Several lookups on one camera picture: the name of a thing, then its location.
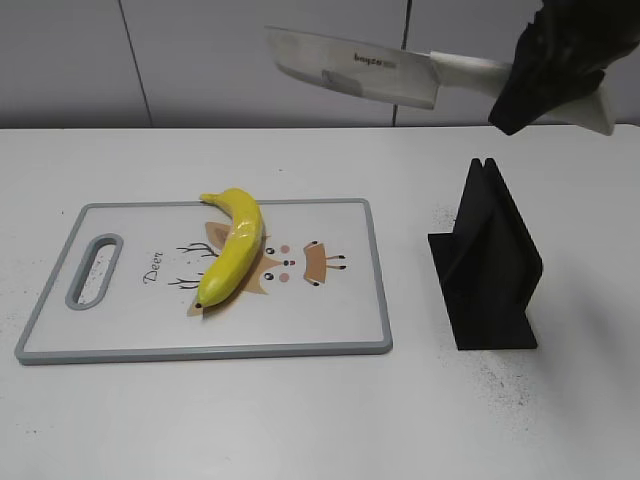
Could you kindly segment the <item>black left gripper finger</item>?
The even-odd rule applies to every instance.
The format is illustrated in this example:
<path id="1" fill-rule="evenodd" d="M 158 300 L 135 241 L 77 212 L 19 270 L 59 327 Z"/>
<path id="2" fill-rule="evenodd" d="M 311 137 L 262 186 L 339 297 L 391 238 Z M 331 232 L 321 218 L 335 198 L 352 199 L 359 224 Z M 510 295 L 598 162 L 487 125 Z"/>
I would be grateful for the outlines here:
<path id="1" fill-rule="evenodd" d="M 514 64 L 489 123 L 514 135 L 542 115 L 598 88 L 598 71 L 576 72 L 551 62 Z"/>

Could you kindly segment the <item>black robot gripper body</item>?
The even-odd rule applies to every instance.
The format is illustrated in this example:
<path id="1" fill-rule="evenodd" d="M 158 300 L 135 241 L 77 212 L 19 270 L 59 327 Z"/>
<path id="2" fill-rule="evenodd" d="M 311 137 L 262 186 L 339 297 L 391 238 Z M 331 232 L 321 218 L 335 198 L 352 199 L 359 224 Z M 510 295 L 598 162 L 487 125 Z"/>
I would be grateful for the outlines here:
<path id="1" fill-rule="evenodd" d="M 514 91 L 589 95 L 605 70 L 639 46 L 639 3 L 544 1 L 519 37 Z"/>

